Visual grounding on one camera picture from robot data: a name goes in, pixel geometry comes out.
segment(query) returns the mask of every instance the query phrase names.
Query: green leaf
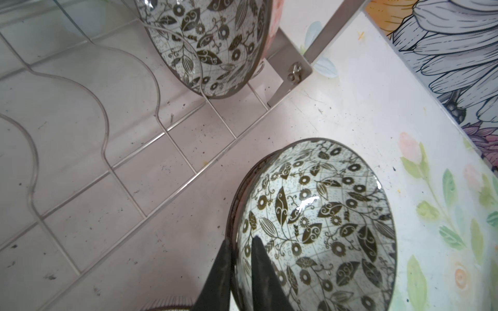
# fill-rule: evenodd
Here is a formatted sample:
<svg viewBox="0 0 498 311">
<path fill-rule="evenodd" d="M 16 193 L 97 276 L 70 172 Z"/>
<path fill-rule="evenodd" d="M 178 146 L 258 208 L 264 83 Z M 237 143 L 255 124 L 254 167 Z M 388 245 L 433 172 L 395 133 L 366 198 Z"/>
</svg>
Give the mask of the green leaf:
<svg viewBox="0 0 498 311">
<path fill-rule="evenodd" d="M 444 241 L 452 248 L 462 250 L 467 247 L 462 238 L 447 226 L 439 227 L 439 234 L 443 237 Z"/>
<path fill-rule="evenodd" d="M 443 194 L 446 206 L 450 207 L 457 201 L 457 187 L 450 170 L 446 169 L 443 174 Z"/>
<path fill-rule="evenodd" d="M 491 259 L 491 269 L 490 269 L 491 285 L 496 287 L 498 284 L 498 264 L 494 259 Z"/>
<path fill-rule="evenodd" d="M 486 218 L 486 222 L 498 229 L 498 211 L 489 214 L 488 218 Z"/>
<path fill-rule="evenodd" d="M 439 218 L 439 211 L 437 208 L 429 204 L 427 201 L 422 201 L 417 205 L 417 214 L 425 219 L 436 220 Z"/>
<path fill-rule="evenodd" d="M 479 203 L 484 207 L 493 207 L 498 205 L 498 202 L 493 197 L 490 187 L 482 187 L 479 192 Z"/>
<path fill-rule="evenodd" d="M 420 174 L 420 171 L 418 170 L 418 166 L 415 163 L 411 162 L 410 160 L 408 160 L 405 157 L 401 157 L 401 161 L 402 161 L 403 166 L 405 167 L 406 171 L 410 175 L 412 175 L 415 178 L 422 177 L 422 175 Z"/>
<path fill-rule="evenodd" d="M 493 176 L 493 188 L 495 189 L 495 193 L 498 195 L 498 178 Z"/>
<path fill-rule="evenodd" d="M 460 229 L 460 232 L 462 234 L 465 234 L 465 231 L 467 228 L 465 228 L 464 212 L 462 211 L 462 209 L 458 205 L 455 208 L 455 219 L 457 221 L 458 229 Z"/>
<path fill-rule="evenodd" d="M 420 152 L 422 152 L 422 162 L 420 162 L 420 171 L 422 172 L 423 178 L 429 177 L 429 162 L 427 162 L 427 154 L 425 154 L 425 148 L 422 143 L 419 144 Z"/>
<path fill-rule="evenodd" d="M 476 257 L 477 263 L 480 265 L 483 264 L 483 253 L 484 253 L 484 238 L 481 233 L 481 229 L 479 228 L 479 224 L 477 220 L 474 218 L 470 223 L 470 234 L 471 240 L 470 244 L 472 246 L 472 251 L 474 252 L 474 256 Z"/>
<path fill-rule="evenodd" d="M 406 266 L 408 298 L 415 311 L 423 311 L 427 303 L 427 281 L 415 256 L 411 256 Z"/>
</svg>

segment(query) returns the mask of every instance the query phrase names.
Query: white petal illustration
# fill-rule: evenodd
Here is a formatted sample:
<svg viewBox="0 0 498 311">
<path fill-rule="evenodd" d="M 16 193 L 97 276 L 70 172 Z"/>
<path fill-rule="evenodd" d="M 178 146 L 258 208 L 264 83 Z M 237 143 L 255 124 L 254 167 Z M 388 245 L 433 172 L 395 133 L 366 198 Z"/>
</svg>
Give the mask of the white petal illustration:
<svg viewBox="0 0 498 311">
<path fill-rule="evenodd" d="M 425 75 L 437 75 L 498 60 L 498 43 L 471 51 L 436 56 L 422 67 Z"/>
<path fill-rule="evenodd" d="M 498 11 L 496 0 L 451 0 L 451 2 L 476 11 Z"/>
<path fill-rule="evenodd" d="M 433 92 L 439 94 L 466 88 L 484 77 L 496 65 L 498 65 L 498 61 L 451 71 L 435 80 L 429 87 Z"/>
<path fill-rule="evenodd" d="M 498 122 L 498 96 L 488 99 L 477 111 L 477 118 L 484 122 Z"/>
<path fill-rule="evenodd" d="M 453 35 L 438 33 L 420 40 L 413 51 L 424 55 L 450 54 L 482 48 L 496 42 L 498 28 Z"/>
<path fill-rule="evenodd" d="M 470 10 L 448 0 L 419 1 L 413 15 L 425 30 L 440 33 L 465 33 L 498 26 L 498 12 Z"/>
<path fill-rule="evenodd" d="M 419 71 L 425 63 L 434 58 L 432 55 L 419 55 L 413 51 L 402 51 L 401 54 L 414 71 Z"/>
<path fill-rule="evenodd" d="M 498 66 L 460 95 L 457 104 L 461 108 L 468 108 L 496 95 L 498 95 Z"/>
<path fill-rule="evenodd" d="M 412 15 L 405 18 L 401 26 L 392 33 L 392 43 L 398 51 L 406 51 L 422 39 L 427 32 L 418 25 L 417 19 Z"/>
</svg>

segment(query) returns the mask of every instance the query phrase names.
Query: floral wallpaper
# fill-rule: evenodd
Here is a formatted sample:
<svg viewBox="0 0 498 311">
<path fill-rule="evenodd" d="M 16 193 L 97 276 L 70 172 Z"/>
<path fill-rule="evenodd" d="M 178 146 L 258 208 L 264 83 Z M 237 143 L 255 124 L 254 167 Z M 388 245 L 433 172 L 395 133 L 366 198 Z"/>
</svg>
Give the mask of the floral wallpaper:
<svg viewBox="0 0 498 311">
<path fill-rule="evenodd" d="M 443 256 L 439 256 L 446 262 L 436 264 L 446 267 L 445 294 L 452 310 L 498 310 L 498 179 L 484 166 L 479 170 L 471 163 L 460 171 L 445 169 L 442 176 L 436 176 L 431 171 L 431 155 L 426 154 L 422 142 L 402 133 L 398 145 L 405 173 L 425 185 L 423 200 L 410 208 L 416 210 L 421 230 L 436 226 L 437 238 L 446 245 L 441 250 Z M 461 204 L 459 192 L 464 187 L 471 193 L 470 205 Z M 415 311 L 434 310 L 431 293 L 438 288 L 424 272 L 428 267 L 417 260 L 427 254 L 424 250 L 416 252 L 407 263 L 400 263 L 406 264 L 407 302 Z M 399 298 L 404 286 L 396 285 L 390 310 L 407 310 Z"/>
<path fill-rule="evenodd" d="M 498 2 L 374 0 L 366 12 L 498 166 Z"/>
</svg>

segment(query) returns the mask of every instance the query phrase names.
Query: metal wire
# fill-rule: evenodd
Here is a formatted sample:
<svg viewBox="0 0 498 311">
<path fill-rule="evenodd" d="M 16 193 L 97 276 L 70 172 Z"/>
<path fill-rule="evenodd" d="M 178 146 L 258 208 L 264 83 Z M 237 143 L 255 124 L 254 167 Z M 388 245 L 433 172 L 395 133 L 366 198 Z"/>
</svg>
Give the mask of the metal wire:
<svg viewBox="0 0 498 311">
<path fill-rule="evenodd" d="M 183 122 L 184 120 L 186 120 L 188 117 L 190 117 L 191 115 L 193 115 L 200 108 L 204 107 L 205 104 L 206 104 L 206 102 L 203 102 L 202 104 L 198 105 L 197 107 L 195 107 L 194 109 L 192 109 L 191 111 L 189 111 L 186 115 L 184 115 L 183 117 L 181 117 L 180 119 L 178 119 L 172 125 L 170 125 L 167 128 L 168 132 L 171 131 L 172 129 L 174 129 L 177 125 L 179 125 L 181 122 Z M 145 148 L 147 148 L 152 143 L 154 143 L 155 141 L 157 141 L 158 139 L 160 139 L 163 135 L 164 135 L 164 132 L 161 132 L 159 135 L 155 136 L 154 138 L 152 138 L 151 140 L 149 140 L 145 144 L 141 145 L 140 147 L 138 147 L 137 149 L 135 149 L 134 151 L 132 151 L 131 153 L 129 153 L 128 155 L 126 155 L 125 157 L 123 157 L 121 160 L 119 160 L 116 164 L 113 165 L 113 169 L 117 170 L 118 168 L 120 168 L 122 165 L 124 165 L 125 163 L 127 163 L 129 160 L 131 160 L 134 156 L 136 156 L 137 154 L 139 154 Z M 47 217 L 49 217 L 50 215 L 52 215 L 53 213 L 55 213 L 56 211 L 58 211 L 59 209 L 61 209 L 62 207 L 64 207 L 67 203 L 69 203 L 72 200 L 74 200 L 75 198 L 77 198 L 80 194 L 82 194 L 83 192 L 85 192 L 86 190 L 88 190 L 90 187 L 92 187 L 93 185 L 95 185 L 97 182 L 101 181 L 102 179 L 104 179 L 104 177 L 106 177 L 108 175 L 109 175 L 109 171 L 108 170 L 105 171 L 104 173 L 100 174 L 95 179 L 93 179 L 91 182 L 89 182 L 88 184 L 84 185 L 81 189 L 75 191 L 67 199 L 65 199 L 64 201 L 62 201 L 58 205 L 54 206 L 50 210 L 46 211 L 43 215 L 41 215 L 41 219 L 46 219 Z M 36 224 L 37 224 L 37 222 L 34 221 L 31 224 L 29 224 L 26 227 L 24 227 L 23 229 L 21 229 L 14 236 L 10 237 L 6 242 L 4 242 L 0 246 L 0 252 L 3 251 L 4 249 L 6 249 L 7 247 L 9 247 L 9 245 L 11 245 L 12 243 L 14 243 L 17 239 L 19 239 L 20 237 L 22 237 L 23 235 L 25 235 L 26 233 L 28 233 L 28 231 L 30 231 L 31 229 L 33 229 L 36 226 Z"/>
<path fill-rule="evenodd" d="M 102 142 L 102 146 L 101 146 L 101 149 L 100 149 L 100 155 L 102 157 L 102 160 L 103 160 L 104 164 L 107 166 L 107 169 L 109 170 L 110 174 L 114 177 L 114 179 L 117 181 L 117 183 L 121 186 L 121 189 L 126 193 L 126 196 L 131 201 L 131 203 L 133 204 L 133 206 L 135 207 L 135 209 L 142 216 L 142 218 L 145 218 L 146 216 L 145 216 L 144 212 L 142 211 L 142 209 L 140 208 L 140 206 L 138 206 L 138 203 L 135 201 L 135 199 L 133 198 L 133 196 L 131 195 L 131 193 L 128 191 L 128 189 L 126 188 L 126 186 L 123 184 L 123 182 L 121 181 L 121 179 L 119 179 L 119 177 L 116 175 L 116 173 L 114 172 L 113 168 L 111 167 L 111 165 L 109 164 L 109 162 L 107 160 L 107 157 L 106 157 L 106 148 L 107 148 L 107 143 L 109 141 L 109 118 L 107 116 L 106 109 L 104 108 L 104 105 L 102 104 L 102 102 L 100 101 L 100 99 L 98 99 L 98 97 L 91 90 L 89 90 L 87 87 L 85 87 L 82 84 L 79 84 L 78 82 L 76 82 L 74 80 L 71 80 L 71 79 L 68 79 L 68 78 L 64 78 L 64 77 L 61 77 L 61 76 L 51 75 L 51 74 L 44 74 L 44 73 L 32 70 L 32 68 L 30 67 L 30 65 L 28 63 L 26 63 L 21 58 L 21 56 L 14 50 L 14 48 L 10 45 L 10 43 L 7 41 L 7 39 L 3 36 L 3 34 L 1 32 L 0 32 L 0 39 L 5 43 L 5 45 L 11 51 L 11 53 L 14 54 L 14 56 L 21 62 L 21 64 L 26 68 L 26 70 L 29 73 L 31 73 L 31 74 L 33 74 L 35 76 L 39 76 L 39 77 L 46 77 L 46 78 L 52 78 L 52 79 L 60 80 L 60 81 L 64 81 L 64 82 L 69 82 L 71 84 L 74 84 L 74 85 L 82 88 L 83 90 L 85 90 L 86 92 L 88 92 L 93 97 L 93 99 L 99 105 L 99 108 L 100 108 L 100 110 L 102 112 L 102 115 L 104 115 L 105 133 L 104 133 L 104 140 Z"/>
<path fill-rule="evenodd" d="M 136 14 L 136 12 L 133 9 L 131 9 L 131 7 L 128 6 L 128 4 L 125 2 L 125 0 L 121 0 L 121 2 L 132 12 L 133 15 L 135 15 L 139 20 L 141 20 L 140 16 L 138 16 Z M 175 35 L 175 32 L 171 31 L 169 29 L 166 29 L 166 28 L 163 28 L 163 27 L 152 26 L 152 25 L 149 25 L 149 24 L 147 24 L 147 23 L 145 23 L 143 21 L 141 21 L 141 23 L 142 23 L 142 25 L 144 27 L 147 27 L 147 28 L 150 28 L 150 29 L 155 29 L 155 30 L 161 30 L 161 31 L 169 33 L 170 35 Z M 216 115 L 218 116 L 218 118 L 220 118 L 221 122 L 223 122 L 223 125 L 227 128 L 227 130 L 230 132 L 230 134 L 233 136 L 233 138 L 236 139 L 237 136 L 234 134 L 234 132 L 232 131 L 232 129 L 228 126 L 228 124 L 225 122 L 225 120 L 223 119 L 223 117 L 220 115 L 220 113 L 213 106 L 213 103 L 209 100 L 209 98 L 206 96 L 206 94 L 204 94 L 204 90 L 202 89 L 202 83 L 203 83 L 202 79 L 203 79 L 204 76 L 203 76 L 201 58 L 199 57 L 199 55 L 197 55 L 197 53 L 195 52 L 195 48 L 192 46 L 192 44 L 190 44 L 190 42 L 187 41 L 187 39 L 185 39 L 183 36 L 179 36 L 178 38 L 181 39 L 184 43 L 187 44 L 187 48 L 190 50 L 190 52 L 193 55 L 195 55 L 195 58 L 199 62 L 199 69 L 200 69 L 199 91 L 200 91 L 202 97 L 204 97 L 204 99 L 208 102 L 209 106 L 211 106 L 211 108 L 215 111 Z"/>
<path fill-rule="evenodd" d="M 10 117 L 6 116 L 3 113 L 0 113 L 0 118 L 4 119 L 5 121 L 17 127 L 17 129 L 22 133 L 24 138 L 27 140 L 29 145 L 29 150 L 31 151 L 31 160 L 33 167 L 31 170 L 31 180 L 29 182 L 28 192 L 26 195 L 29 212 L 33 215 L 33 218 L 35 218 L 36 222 L 40 225 L 41 229 L 45 231 L 48 238 L 52 241 L 52 243 L 55 244 L 55 246 L 59 249 L 64 258 L 66 258 L 66 260 L 69 262 L 69 265 L 71 266 L 71 268 L 73 268 L 76 275 L 81 275 L 80 269 L 78 269 L 76 263 L 73 261 L 71 256 L 69 256 L 67 251 L 64 249 L 62 244 L 57 239 L 57 237 L 55 237 L 55 234 L 52 232 L 52 230 L 50 230 L 47 224 L 41 219 L 40 214 L 34 207 L 33 195 L 34 195 L 34 189 L 36 187 L 36 182 L 38 181 L 39 160 L 38 160 L 38 151 L 36 150 L 36 145 L 34 144 L 33 138 L 31 138 L 31 135 L 29 135 L 28 131 L 14 119 L 11 119 Z"/>
<path fill-rule="evenodd" d="M 192 176 L 188 181 L 186 181 L 181 187 L 179 187 L 175 192 L 170 194 L 163 202 L 161 202 L 156 208 L 154 208 L 145 219 L 142 219 L 135 227 L 130 229 L 125 235 L 123 235 L 114 245 L 107 249 L 99 258 L 94 260 L 85 270 L 82 271 L 81 275 L 78 276 L 73 282 L 66 285 L 65 288 L 56 293 L 49 301 L 47 301 L 38 310 L 46 310 L 53 306 L 63 295 L 68 293 L 75 285 L 79 284 L 88 274 L 98 268 L 110 255 L 112 255 L 119 247 L 121 247 L 126 241 L 135 235 L 143 226 L 145 226 L 157 213 L 159 213 L 163 208 L 170 204 L 186 187 L 188 187 L 194 180 L 201 176 L 207 169 L 209 169 L 213 164 L 215 164 L 223 155 L 225 155 L 230 149 L 232 149 L 247 133 L 249 133 L 258 123 L 260 123 L 271 111 L 276 109 L 284 98 L 281 98 L 274 106 L 272 106 L 267 112 L 260 116 L 256 121 L 254 121 L 248 128 L 246 128 L 236 139 L 232 140 L 223 150 L 221 150 L 214 158 L 212 158 L 208 164 L 201 168 L 194 176 Z"/>
<path fill-rule="evenodd" d="M 157 82 L 157 79 L 154 75 L 154 73 L 152 73 L 152 70 L 141 60 L 139 59 L 138 57 L 134 56 L 133 54 L 131 53 L 128 53 L 126 51 L 123 51 L 121 49 L 116 49 L 116 48 L 113 48 L 113 47 L 108 47 L 108 46 L 102 46 L 102 45 L 98 45 L 96 44 L 89 36 L 87 36 L 85 34 L 85 32 L 77 25 L 77 23 L 73 20 L 73 18 L 71 18 L 71 16 L 66 12 L 66 10 L 60 5 L 60 3 L 57 1 L 57 0 L 53 0 L 55 2 L 55 4 L 59 7 L 59 9 L 62 11 L 62 13 L 64 13 L 64 15 L 70 20 L 70 22 L 76 27 L 76 29 L 78 29 L 78 31 L 90 42 L 92 43 L 94 46 L 97 46 L 97 47 L 100 47 L 100 48 L 103 48 L 103 49 L 106 49 L 106 50 L 110 50 L 110 51 L 115 51 L 115 52 L 120 52 L 120 53 L 123 53 L 125 55 L 128 55 L 130 57 L 132 57 L 133 59 L 135 59 L 136 61 L 138 61 L 140 64 L 142 64 L 146 69 L 147 71 L 150 73 L 150 75 L 152 76 L 152 78 L 154 79 L 154 84 L 155 84 L 155 87 L 156 87 L 156 93 L 157 93 L 157 103 L 156 103 L 156 114 L 155 114 L 155 118 L 157 120 L 157 123 L 159 123 L 159 126 L 163 129 L 163 132 L 164 134 L 166 134 L 166 136 L 169 138 L 169 140 L 173 143 L 173 145 L 175 146 L 176 150 L 180 153 L 180 155 L 182 156 L 183 160 L 185 162 L 187 162 L 188 166 L 190 167 L 190 169 L 192 170 L 192 172 L 195 174 L 196 173 L 196 170 L 194 169 L 194 167 L 192 166 L 192 164 L 190 163 L 190 161 L 187 159 L 187 157 L 185 156 L 185 154 L 183 153 L 183 151 L 180 149 L 180 147 L 178 146 L 178 144 L 173 140 L 173 138 L 171 137 L 171 135 L 168 133 L 168 131 L 166 130 L 166 128 L 164 127 L 164 125 L 162 124 L 161 120 L 159 119 L 159 108 L 160 108 L 160 105 L 161 105 L 161 93 L 160 93 L 160 90 L 159 90 L 159 83 Z"/>
</svg>

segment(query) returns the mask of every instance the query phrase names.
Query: leaf pattern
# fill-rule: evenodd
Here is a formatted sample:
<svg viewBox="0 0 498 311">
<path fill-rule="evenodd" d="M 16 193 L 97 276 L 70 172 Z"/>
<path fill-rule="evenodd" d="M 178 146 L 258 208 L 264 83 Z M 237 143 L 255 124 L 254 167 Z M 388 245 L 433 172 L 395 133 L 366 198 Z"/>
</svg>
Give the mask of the leaf pattern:
<svg viewBox="0 0 498 311">
<path fill-rule="evenodd" d="M 305 268 L 316 266 L 317 263 L 309 257 L 301 257 L 301 258 L 296 260 L 296 265 L 305 269 Z"/>
<path fill-rule="evenodd" d="M 330 156 L 328 154 L 326 154 L 325 152 L 323 152 L 323 151 L 320 151 L 320 153 L 318 154 L 318 157 L 320 159 L 324 159 L 324 160 L 330 159 Z"/>
<path fill-rule="evenodd" d="M 339 202 L 329 202 L 323 205 L 318 211 L 318 217 L 327 218 L 337 214 L 342 208 L 342 204 Z"/>
<path fill-rule="evenodd" d="M 228 8 L 228 6 L 232 4 L 232 2 L 234 2 L 234 0 L 212 0 L 208 5 L 208 10 L 215 12 L 223 11 L 224 9 Z"/>
<path fill-rule="evenodd" d="M 310 169 L 310 173 L 313 175 L 313 176 L 316 176 L 316 174 L 318 174 L 318 172 L 320 171 L 320 164 L 317 164 L 317 165 L 314 165 L 311 169 Z"/>
<path fill-rule="evenodd" d="M 289 173 L 290 173 L 290 169 L 291 169 L 291 165 L 289 162 L 282 164 L 282 166 L 280 167 L 280 171 L 278 171 L 278 173 L 280 174 L 280 177 L 283 179 L 287 179 L 287 177 L 289 176 Z"/>
<path fill-rule="evenodd" d="M 327 191 L 327 187 L 325 186 L 324 183 L 317 182 L 316 183 L 316 191 L 318 191 L 318 194 L 321 197 L 323 197 L 325 200 L 329 199 L 329 192 Z"/>
<path fill-rule="evenodd" d="M 292 289 L 294 290 L 294 292 L 297 295 L 297 291 L 298 291 L 297 279 L 296 279 L 296 276 L 294 275 L 294 272 L 292 271 L 292 269 L 289 266 L 287 266 L 287 280 L 289 281 L 290 286 L 292 287 Z"/>
<path fill-rule="evenodd" d="M 361 194 L 356 193 L 356 192 L 348 192 L 348 195 L 350 195 L 353 199 L 361 201 L 361 202 L 371 201 L 371 199 L 369 199 L 365 196 L 362 196 Z"/>
<path fill-rule="evenodd" d="M 261 36 L 263 36 L 265 18 L 266 18 L 266 2 L 263 1 L 261 3 L 261 7 L 259 8 L 259 13 L 257 14 L 257 39 L 258 39 L 258 41 L 261 39 Z"/>
<path fill-rule="evenodd" d="M 353 279 L 356 270 L 360 263 L 358 261 L 345 262 L 337 268 L 336 272 L 336 283 L 337 286 L 344 286 Z"/>
<path fill-rule="evenodd" d="M 186 72 L 192 72 L 194 69 L 194 62 L 188 56 L 183 56 L 182 65 Z"/>
<path fill-rule="evenodd" d="M 247 0 L 241 0 L 239 6 L 237 6 L 237 12 L 235 13 L 235 29 L 238 30 L 244 19 L 246 18 L 246 14 L 248 12 L 248 2 Z"/>
<path fill-rule="evenodd" d="M 380 234 L 390 238 L 391 240 L 396 240 L 396 234 L 394 233 L 393 228 L 389 227 L 388 225 L 380 221 L 374 221 L 373 223 L 374 223 L 373 225 Z"/>
<path fill-rule="evenodd" d="M 320 235 L 320 232 L 322 232 L 322 224 L 321 223 L 314 223 L 314 224 L 310 225 L 309 227 L 307 227 L 304 230 L 303 243 L 304 244 L 313 243 Z"/>
<path fill-rule="evenodd" d="M 337 171 L 336 167 L 330 163 L 320 163 L 320 166 L 329 171 Z"/>
<path fill-rule="evenodd" d="M 236 36 L 236 37 L 232 40 L 232 42 L 230 43 L 230 46 L 228 47 L 228 50 L 229 50 L 229 51 L 233 51 L 233 50 L 235 50 L 235 49 L 239 46 L 239 44 L 240 44 L 241 42 L 242 42 L 242 35 L 241 35 L 241 34 L 239 34 L 239 35 L 237 35 L 237 36 Z"/>
<path fill-rule="evenodd" d="M 287 199 L 285 198 L 285 192 L 282 187 L 278 191 L 277 197 L 275 199 L 275 214 L 280 225 L 283 225 L 285 223 L 285 220 L 287 219 L 287 212 Z"/>
<path fill-rule="evenodd" d="M 208 64 L 208 65 L 218 65 L 221 64 L 221 59 L 216 56 L 215 53 L 208 51 L 208 50 L 200 50 L 197 51 L 197 55 L 199 56 L 199 59 L 201 62 Z"/>
<path fill-rule="evenodd" d="M 336 304 L 343 304 L 348 302 L 351 297 L 353 297 L 354 293 L 352 292 L 345 292 L 345 291 L 337 291 L 332 293 L 330 296 L 330 300 Z"/>
<path fill-rule="evenodd" d="M 446 244 L 452 248 L 462 250 L 466 247 L 462 238 L 447 226 L 439 227 L 439 234 L 443 237 Z"/>
<path fill-rule="evenodd" d="M 159 23 L 164 27 L 165 25 L 172 25 L 172 24 L 176 24 L 178 23 L 176 21 L 176 19 L 172 16 L 163 16 L 161 17 L 161 19 L 159 20 Z"/>
<path fill-rule="evenodd" d="M 333 179 L 324 179 L 321 181 L 321 183 L 328 187 L 341 187 L 341 184 Z"/>
<path fill-rule="evenodd" d="M 375 262 L 377 258 L 377 243 L 373 233 L 367 226 L 363 226 L 358 230 L 358 242 L 365 254 L 370 258 L 370 261 Z"/>
<path fill-rule="evenodd" d="M 194 29 L 195 26 L 197 26 L 197 23 L 199 22 L 200 18 L 201 18 L 200 8 L 195 8 L 187 12 L 182 21 L 182 31 L 189 31 Z"/>
<path fill-rule="evenodd" d="M 268 234 L 269 236 L 273 238 L 277 238 L 277 229 L 273 225 L 273 222 L 268 220 L 267 218 L 261 218 L 259 220 L 259 224 L 261 225 L 261 228 L 263 229 L 264 233 Z"/>
<path fill-rule="evenodd" d="M 287 223 L 296 222 L 299 219 L 300 215 L 301 215 L 301 213 L 299 212 L 299 210 L 297 208 L 293 209 L 292 212 L 290 213 L 289 220 L 287 221 Z"/>
<path fill-rule="evenodd" d="M 212 33 L 206 33 L 202 38 L 199 39 L 199 42 L 197 42 L 197 48 L 201 48 L 203 46 L 208 45 L 213 41 L 213 34 Z"/>
<path fill-rule="evenodd" d="M 382 284 L 382 274 L 377 269 L 377 267 L 375 267 L 375 265 L 373 263 L 368 262 L 365 259 L 362 259 L 362 268 L 363 268 L 363 272 L 365 273 L 365 276 L 367 277 L 367 279 L 372 284 L 374 284 L 375 286 L 380 288 L 380 286 Z"/>
<path fill-rule="evenodd" d="M 346 223 L 339 228 L 339 235 L 342 237 L 351 235 L 351 233 L 355 232 L 357 227 L 358 225 L 355 223 Z"/>
</svg>

